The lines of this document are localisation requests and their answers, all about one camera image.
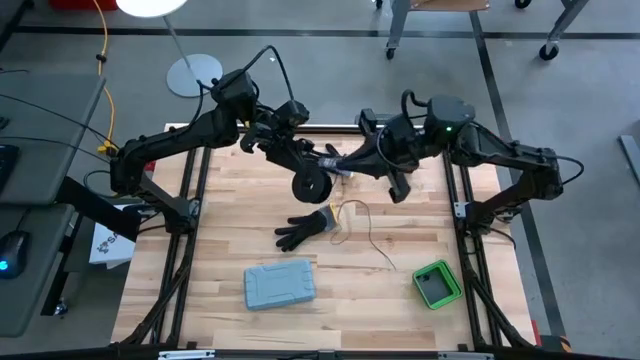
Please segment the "white box with logo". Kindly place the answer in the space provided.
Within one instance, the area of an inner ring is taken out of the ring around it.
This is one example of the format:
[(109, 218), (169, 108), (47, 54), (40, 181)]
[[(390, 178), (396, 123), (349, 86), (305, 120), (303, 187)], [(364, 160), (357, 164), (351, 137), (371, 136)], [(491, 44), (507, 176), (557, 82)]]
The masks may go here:
[(95, 224), (89, 255), (90, 264), (102, 264), (107, 269), (113, 269), (130, 262), (134, 250), (133, 241), (109, 230), (102, 224)]

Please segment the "green square container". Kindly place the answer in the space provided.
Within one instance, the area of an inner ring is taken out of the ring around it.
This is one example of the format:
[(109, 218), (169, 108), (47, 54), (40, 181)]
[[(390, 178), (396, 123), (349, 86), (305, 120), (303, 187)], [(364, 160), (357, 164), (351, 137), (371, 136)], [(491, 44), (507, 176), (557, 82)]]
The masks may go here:
[(431, 310), (440, 309), (463, 295), (459, 281), (445, 260), (438, 260), (415, 271), (412, 281)]

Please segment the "silver aluminium bracket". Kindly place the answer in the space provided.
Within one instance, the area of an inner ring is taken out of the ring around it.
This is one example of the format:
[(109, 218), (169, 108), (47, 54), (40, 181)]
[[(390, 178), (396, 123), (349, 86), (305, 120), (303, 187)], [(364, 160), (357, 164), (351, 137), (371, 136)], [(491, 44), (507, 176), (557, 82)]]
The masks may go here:
[(479, 352), (439, 352), (438, 360), (495, 360), (494, 355), (490, 353)]
[(215, 357), (214, 350), (172, 350), (159, 352), (157, 360), (208, 360)]

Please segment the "orange black corner block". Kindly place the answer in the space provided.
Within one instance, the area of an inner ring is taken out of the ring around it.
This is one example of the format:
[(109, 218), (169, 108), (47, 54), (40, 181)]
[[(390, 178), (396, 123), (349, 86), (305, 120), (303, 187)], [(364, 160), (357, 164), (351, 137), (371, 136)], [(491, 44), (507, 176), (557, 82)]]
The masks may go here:
[(541, 335), (541, 347), (549, 352), (565, 352), (571, 353), (572, 347), (566, 336), (559, 335)]

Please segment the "white floor lamp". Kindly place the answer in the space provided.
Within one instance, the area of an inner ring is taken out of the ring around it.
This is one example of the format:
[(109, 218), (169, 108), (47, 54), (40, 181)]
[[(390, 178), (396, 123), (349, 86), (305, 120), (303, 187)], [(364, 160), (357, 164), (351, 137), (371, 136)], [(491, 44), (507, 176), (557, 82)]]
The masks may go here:
[(212, 80), (223, 75), (221, 62), (204, 53), (188, 54), (173, 26), (170, 15), (181, 9), (188, 0), (116, 0), (124, 13), (141, 19), (161, 18), (171, 36), (180, 58), (168, 69), (166, 84), (179, 97), (195, 98), (206, 94), (212, 87)]

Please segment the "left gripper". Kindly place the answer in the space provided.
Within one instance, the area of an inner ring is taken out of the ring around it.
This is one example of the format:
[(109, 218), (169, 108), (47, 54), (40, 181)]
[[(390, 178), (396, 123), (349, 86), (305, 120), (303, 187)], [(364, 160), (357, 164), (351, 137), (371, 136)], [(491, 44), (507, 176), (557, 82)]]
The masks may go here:
[(253, 153), (254, 146), (267, 152), (267, 160), (293, 172), (316, 165), (325, 154), (314, 149), (313, 142), (296, 142), (294, 128), (278, 117), (259, 117), (246, 129), (240, 148)]

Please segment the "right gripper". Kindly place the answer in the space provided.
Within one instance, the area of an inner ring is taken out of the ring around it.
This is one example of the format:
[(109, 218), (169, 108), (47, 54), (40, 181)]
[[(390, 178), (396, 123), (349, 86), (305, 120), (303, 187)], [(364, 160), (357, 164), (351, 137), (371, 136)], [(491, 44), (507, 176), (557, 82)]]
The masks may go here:
[(411, 121), (389, 119), (379, 133), (381, 157), (376, 149), (356, 151), (339, 160), (339, 169), (369, 176), (386, 176), (389, 167), (400, 171), (388, 174), (389, 194), (394, 203), (403, 202), (411, 191), (404, 173), (412, 173), (419, 167), (424, 135), (425, 131)]

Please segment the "grey desk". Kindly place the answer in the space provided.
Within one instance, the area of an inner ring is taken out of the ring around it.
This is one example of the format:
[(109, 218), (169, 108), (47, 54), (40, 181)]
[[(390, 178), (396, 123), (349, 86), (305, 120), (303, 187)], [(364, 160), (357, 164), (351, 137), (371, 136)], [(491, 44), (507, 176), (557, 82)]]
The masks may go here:
[(0, 247), (2, 238), (14, 230), (29, 234), (26, 265), (14, 279), (0, 278), (0, 337), (21, 336), (36, 312), (60, 244), (74, 213), (70, 205), (0, 208)]
[(54, 202), (104, 84), (91, 74), (0, 74), (0, 116), (8, 120), (0, 144), (19, 148), (0, 204)]

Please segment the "black desk support beam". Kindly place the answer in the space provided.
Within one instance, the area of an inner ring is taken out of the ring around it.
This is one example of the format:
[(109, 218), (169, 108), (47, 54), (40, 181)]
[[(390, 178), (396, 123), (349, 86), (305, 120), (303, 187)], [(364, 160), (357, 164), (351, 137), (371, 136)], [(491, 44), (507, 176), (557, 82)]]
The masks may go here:
[(78, 213), (75, 222), (76, 228), (70, 235), (65, 235), (59, 252), (62, 254), (58, 268), (56, 269), (51, 286), (44, 300), (40, 314), (42, 316), (54, 316), (56, 307), (62, 300), (62, 292), (69, 273), (65, 270), (73, 243), (79, 232), (79, 226), (84, 218), (88, 218), (104, 225), (118, 235), (136, 242), (140, 227), (141, 217), (137, 212), (122, 211), (111, 203), (92, 193), (85, 186), (71, 177), (66, 176), (55, 198), (57, 203), (72, 205)]

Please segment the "black cord spool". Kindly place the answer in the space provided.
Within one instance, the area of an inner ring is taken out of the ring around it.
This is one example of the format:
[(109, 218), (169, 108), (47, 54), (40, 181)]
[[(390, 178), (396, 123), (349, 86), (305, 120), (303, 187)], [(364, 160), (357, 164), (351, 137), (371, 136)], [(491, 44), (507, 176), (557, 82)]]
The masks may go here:
[(297, 172), (292, 180), (292, 192), (303, 203), (320, 204), (329, 197), (331, 190), (331, 178), (318, 168)]

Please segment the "grey plastic case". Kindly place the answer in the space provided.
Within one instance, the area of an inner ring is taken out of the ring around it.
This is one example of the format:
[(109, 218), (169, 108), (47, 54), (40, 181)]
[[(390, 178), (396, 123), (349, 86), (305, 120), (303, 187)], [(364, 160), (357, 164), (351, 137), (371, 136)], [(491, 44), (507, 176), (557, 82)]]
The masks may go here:
[(254, 266), (244, 270), (245, 305), (250, 311), (294, 305), (316, 297), (309, 259)]

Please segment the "black computer mouse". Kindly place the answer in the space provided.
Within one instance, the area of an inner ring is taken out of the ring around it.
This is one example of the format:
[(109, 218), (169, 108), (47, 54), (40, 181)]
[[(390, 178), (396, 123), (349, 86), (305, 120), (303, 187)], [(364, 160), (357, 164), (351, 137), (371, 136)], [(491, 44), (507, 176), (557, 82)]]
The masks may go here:
[(0, 237), (0, 279), (14, 279), (22, 274), (30, 237), (22, 230), (13, 230)]

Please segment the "grey metal bar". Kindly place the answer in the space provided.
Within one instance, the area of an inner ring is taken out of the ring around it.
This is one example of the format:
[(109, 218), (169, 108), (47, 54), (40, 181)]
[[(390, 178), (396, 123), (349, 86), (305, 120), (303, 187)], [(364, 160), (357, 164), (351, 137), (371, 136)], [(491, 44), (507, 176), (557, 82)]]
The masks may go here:
[(620, 135), (618, 142), (626, 157), (631, 172), (640, 187), (640, 146), (631, 135)]

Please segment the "red plastic box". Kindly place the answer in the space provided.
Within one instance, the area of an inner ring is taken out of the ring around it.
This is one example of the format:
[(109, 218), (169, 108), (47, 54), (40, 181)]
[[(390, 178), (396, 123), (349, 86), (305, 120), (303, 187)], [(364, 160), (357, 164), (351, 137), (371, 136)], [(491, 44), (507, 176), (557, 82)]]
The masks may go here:
[(48, 0), (56, 10), (97, 10), (115, 11), (119, 7), (116, 0)]

